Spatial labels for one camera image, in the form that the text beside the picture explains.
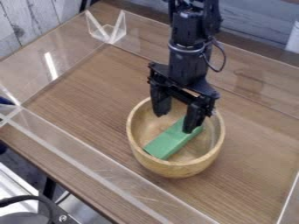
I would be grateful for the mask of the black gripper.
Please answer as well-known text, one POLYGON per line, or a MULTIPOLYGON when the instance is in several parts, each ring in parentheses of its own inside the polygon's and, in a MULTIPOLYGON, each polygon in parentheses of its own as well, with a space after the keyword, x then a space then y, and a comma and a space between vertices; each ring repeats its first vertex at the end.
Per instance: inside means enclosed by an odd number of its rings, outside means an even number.
POLYGON ((171 111, 173 98, 189 105, 182 130, 191 134, 211 116, 221 94, 207 82, 211 66, 211 44, 201 47, 182 47, 169 44, 170 62, 149 64, 151 99, 158 117, 171 111))

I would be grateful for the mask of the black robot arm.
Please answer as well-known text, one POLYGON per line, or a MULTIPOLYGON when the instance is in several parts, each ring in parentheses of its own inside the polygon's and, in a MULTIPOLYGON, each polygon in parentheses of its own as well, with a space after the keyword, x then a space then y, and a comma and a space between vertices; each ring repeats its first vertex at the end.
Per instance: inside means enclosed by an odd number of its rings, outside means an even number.
POLYGON ((211 51, 221 31, 219 0, 166 0, 171 22, 167 64, 150 63, 149 84, 154 113, 165 116, 173 99, 187 104, 182 131, 193 133, 211 117, 219 92, 207 82, 213 69, 211 51))

